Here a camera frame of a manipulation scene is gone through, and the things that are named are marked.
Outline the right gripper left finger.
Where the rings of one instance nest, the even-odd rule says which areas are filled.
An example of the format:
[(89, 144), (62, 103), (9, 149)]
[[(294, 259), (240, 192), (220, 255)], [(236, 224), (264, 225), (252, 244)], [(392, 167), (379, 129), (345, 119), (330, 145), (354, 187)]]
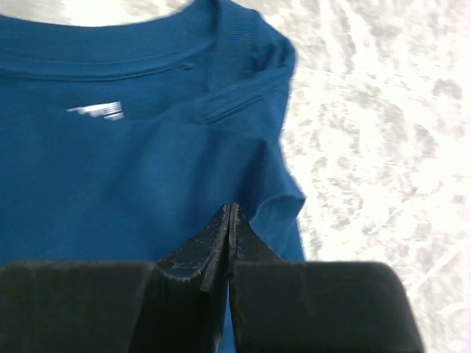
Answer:
[(230, 207), (158, 260), (1, 267), (3, 352), (215, 352), (224, 334)]

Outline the blue printed t-shirt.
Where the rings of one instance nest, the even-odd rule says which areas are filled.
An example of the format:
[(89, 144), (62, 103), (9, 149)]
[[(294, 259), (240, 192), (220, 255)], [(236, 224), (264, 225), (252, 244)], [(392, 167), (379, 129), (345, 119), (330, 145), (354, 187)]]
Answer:
[(296, 54), (255, 10), (139, 24), (1, 17), (1, 260), (156, 260), (226, 203), (301, 260), (280, 147)]

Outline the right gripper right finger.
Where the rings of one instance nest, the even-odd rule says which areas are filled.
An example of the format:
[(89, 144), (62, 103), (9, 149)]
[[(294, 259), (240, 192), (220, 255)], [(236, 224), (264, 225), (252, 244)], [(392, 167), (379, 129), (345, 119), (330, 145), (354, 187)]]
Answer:
[(289, 262), (230, 211), (229, 286), (238, 352), (422, 352), (398, 275), (378, 262)]

